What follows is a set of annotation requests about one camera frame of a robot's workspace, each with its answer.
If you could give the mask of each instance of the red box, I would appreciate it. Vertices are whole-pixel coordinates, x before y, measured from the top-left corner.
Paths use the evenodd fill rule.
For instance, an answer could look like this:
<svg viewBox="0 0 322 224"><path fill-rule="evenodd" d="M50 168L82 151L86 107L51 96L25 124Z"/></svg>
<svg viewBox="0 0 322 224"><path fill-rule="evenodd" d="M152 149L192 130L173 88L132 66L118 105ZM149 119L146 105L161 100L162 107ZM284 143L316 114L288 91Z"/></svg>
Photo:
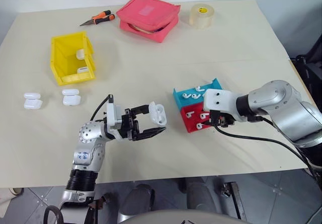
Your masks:
<svg viewBox="0 0 322 224"><path fill-rule="evenodd" d="M191 115L190 118L188 118L186 114L188 112L192 112L192 111L194 111L194 113ZM200 103L197 103L194 105L185 106L185 107L181 108L180 114L181 114L181 117L183 119L183 122L185 123L186 129L188 132L198 131L199 129L197 129L197 127L196 127L197 123L201 123L201 122L209 120L209 115L206 116L205 119L201 119L200 118L201 113L209 113L209 112L205 112L203 110L203 102L200 102ZM202 129L208 128L208 127L211 127L211 126L202 125Z"/></svg>
<svg viewBox="0 0 322 224"><path fill-rule="evenodd" d="M116 12L120 28L161 43L178 23L180 5L160 0L130 0Z"/></svg>

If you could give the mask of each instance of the clear tape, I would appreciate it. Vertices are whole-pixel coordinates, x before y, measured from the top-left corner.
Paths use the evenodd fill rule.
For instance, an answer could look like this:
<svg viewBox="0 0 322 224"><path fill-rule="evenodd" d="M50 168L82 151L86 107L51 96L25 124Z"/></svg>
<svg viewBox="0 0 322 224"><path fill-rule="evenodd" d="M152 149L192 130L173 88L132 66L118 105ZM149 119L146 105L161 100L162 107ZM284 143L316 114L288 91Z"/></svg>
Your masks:
<svg viewBox="0 0 322 224"><path fill-rule="evenodd" d="M206 29L212 24L215 10L207 4L196 4L191 8L189 24L196 29Z"/></svg>

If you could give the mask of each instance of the white earbud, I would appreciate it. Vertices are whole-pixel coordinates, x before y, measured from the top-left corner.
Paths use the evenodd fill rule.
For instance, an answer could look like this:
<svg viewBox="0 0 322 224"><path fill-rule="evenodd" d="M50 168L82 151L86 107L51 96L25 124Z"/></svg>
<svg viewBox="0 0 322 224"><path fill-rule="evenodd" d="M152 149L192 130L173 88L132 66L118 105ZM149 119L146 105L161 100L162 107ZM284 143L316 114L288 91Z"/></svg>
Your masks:
<svg viewBox="0 0 322 224"><path fill-rule="evenodd" d="M196 95L196 94L192 94L191 98L192 98L192 99L198 99L200 96L201 96L200 94L198 94L198 95Z"/></svg>
<svg viewBox="0 0 322 224"><path fill-rule="evenodd" d="M196 128L197 128L198 130L202 129L202 124L201 124L201 123L197 123Z"/></svg>
<svg viewBox="0 0 322 224"><path fill-rule="evenodd" d="M61 93L64 95L62 103L65 106L77 106L81 102L78 89L64 89Z"/></svg>
<svg viewBox="0 0 322 224"><path fill-rule="evenodd" d="M25 103L24 103L24 108L26 109L32 109L32 110L37 110L41 108L42 101L40 100L40 94L39 93L25 93Z"/></svg>
<svg viewBox="0 0 322 224"><path fill-rule="evenodd" d="M206 116L208 116L209 113L201 113L200 114L200 119L206 119Z"/></svg>
<svg viewBox="0 0 322 224"><path fill-rule="evenodd" d="M187 112L187 113L186 113L187 118L191 118L191 115L192 115L193 113L195 113L195 112L194 112L194 111L193 111L193 112Z"/></svg>
<svg viewBox="0 0 322 224"><path fill-rule="evenodd" d="M196 90L197 92L203 92L205 89L200 89L200 86L197 86L197 87L195 87L195 90Z"/></svg>
<svg viewBox="0 0 322 224"><path fill-rule="evenodd" d="M189 97L191 97L191 94L187 94L187 93L183 93L182 94L182 97L184 98L184 99L188 99Z"/></svg>

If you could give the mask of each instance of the cable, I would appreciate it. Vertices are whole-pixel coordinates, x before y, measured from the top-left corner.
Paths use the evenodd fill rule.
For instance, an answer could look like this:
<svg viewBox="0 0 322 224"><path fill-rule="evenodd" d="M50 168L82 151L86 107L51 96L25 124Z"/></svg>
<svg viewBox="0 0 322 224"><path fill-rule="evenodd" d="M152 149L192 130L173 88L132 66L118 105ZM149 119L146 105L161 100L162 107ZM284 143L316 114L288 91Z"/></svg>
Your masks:
<svg viewBox="0 0 322 224"><path fill-rule="evenodd" d="M110 99L110 95L108 95L101 103L100 105L96 108L95 112L93 113L90 121L94 120L94 117L96 116L97 112L100 110L100 108Z"/></svg>
<svg viewBox="0 0 322 224"><path fill-rule="evenodd" d="M225 131L222 131L221 129L218 128L218 126L214 125L214 128L220 132L221 134L224 134L226 136L229 136L229 137L236 137L236 138L242 138L242 139L250 139L250 140L259 140L259 141L267 141L267 142L274 142L274 143L277 143L285 148L287 148L288 150L290 150L294 155L296 155L300 160L302 160L308 167L308 169L310 170L313 178L316 180L316 182L318 183L318 180L317 180L317 177L314 173L314 170L312 169L311 165L309 164L309 162L307 161L307 159L302 155L302 153L300 152L300 154L298 154L296 151L294 151L291 147L287 146L286 144L280 142L280 141L277 141L277 140L274 140L274 139L270 139L270 138L262 138L262 137L251 137L251 136L243 136L243 135L236 135L236 134L231 134L231 133L228 133L228 132L225 132Z"/></svg>
<svg viewBox="0 0 322 224"><path fill-rule="evenodd" d="M267 118L262 117L262 120L263 120L264 122L267 122L268 124L270 124L270 125L272 125L272 126L274 127L274 124L273 124L270 120L268 120Z"/></svg>
<svg viewBox="0 0 322 224"><path fill-rule="evenodd" d="M269 138L263 138L263 137L250 137L250 136L243 136L243 135L236 135L236 134L231 134L231 133L228 133L228 132L224 132L222 131L221 129L218 128L218 126L214 125L214 127L216 128L216 130L218 132L220 132L221 134L224 134L226 136L229 136L229 137L236 137L236 138L243 138L243 139L250 139L250 140L259 140L259 141L267 141L267 142L274 142L274 143L277 143L285 148L287 148L288 150L290 150L293 154L295 154L300 160L302 160L304 163L306 163L301 155L299 155L297 152L295 152L291 147L287 146L286 144L280 142L280 141L277 141L277 140L274 140L274 139L269 139Z"/></svg>
<svg viewBox="0 0 322 224"><path fill-rule="evenodd" d="M265 121L265 122L267 122L268 124L270 124L270 125L272 125L273 127L275 127L274 125L273 125L273 123L270 121L270 120L268 120L268 119L266 119L265 117L262 117L262 119L263 119L263 121ZM307 158L305 157L305 155L298 149L298 148L296 148L297 149L297 151L299 152L299 154L301 155L301 157L302 157L302 161L307 165L307 167L308 167L308 169L309 169L309 171L310 171L310 173L311 173L311 175L312 175L312 178L317 182L317 184L318 184L318 186L320 187L320 183L319 183L319 181L318 181L318 179L317 179L317 176L316 176L316 174L315 174L315 171L314 171L314 169L312 168L312 166L310 165L310 163L308 162L308 160L307 160Z"/></svg>
<svg viewBox="0 0 322 224"><path fill-rule="evenodd" d="M52 211L55 214L56 221L57 221L55 223L64 224L64 218L62 216L62 213L61 213L60 209L58 209L58 207L56 207L54 205L50 205L45 209L43 224L48 224L48 215L49 215L50 211Z"/></svg>
<svg viewBox="0 0 322 224"><path fill-rule="evenodd" d="M312 222L312 220L314 219L314 217L316 217L316 215L317 215L321 210L322 210L322 206L320 206L320 208L319 208L319 209L317 209L317 210L313 213L313 215L310 217L310 219L309 219L309 220L307 220L307 222L306 222L305 224L310 224L310 223Z"/></svg>

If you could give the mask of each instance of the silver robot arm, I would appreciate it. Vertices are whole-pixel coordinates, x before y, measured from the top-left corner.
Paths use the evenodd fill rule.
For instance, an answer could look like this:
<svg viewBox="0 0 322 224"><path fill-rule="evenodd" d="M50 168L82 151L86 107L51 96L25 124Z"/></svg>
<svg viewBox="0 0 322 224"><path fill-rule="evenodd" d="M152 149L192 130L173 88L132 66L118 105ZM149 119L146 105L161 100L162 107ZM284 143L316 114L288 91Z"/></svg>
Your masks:
<svg viewBox="0 0 322 224"><path fill-rule="evenodd" d="M50 211L60 216L58 224L62 223L62 220L72 224L92 223L97 210L89 204L94 201L95 181L104 160L106 142L113 139L142 140L154 137L166 129L167 117L162 105L151 102L149 105L122 110L120 106L114 105L113 95L109 95L99 105L91 120L105 102L106 116L101 120L85 123L79 130L72 170L62 201L59 208L47 207L44 224L47 224ZM151 121L159 127L140 132L136 115L148 113Z"/></svg>
<svg viewBox="0 0 322 224"><path fill-rule="evenodd" d="M222 127L234 121L259 121L257 115L269 115L277 130L307 157L312 167L322 171L322 114L302 101L300 93L289 83L271 81L244 96L208 89L204 110L214 111L212 115L218 119L212 119L212 124Z"/></svg>

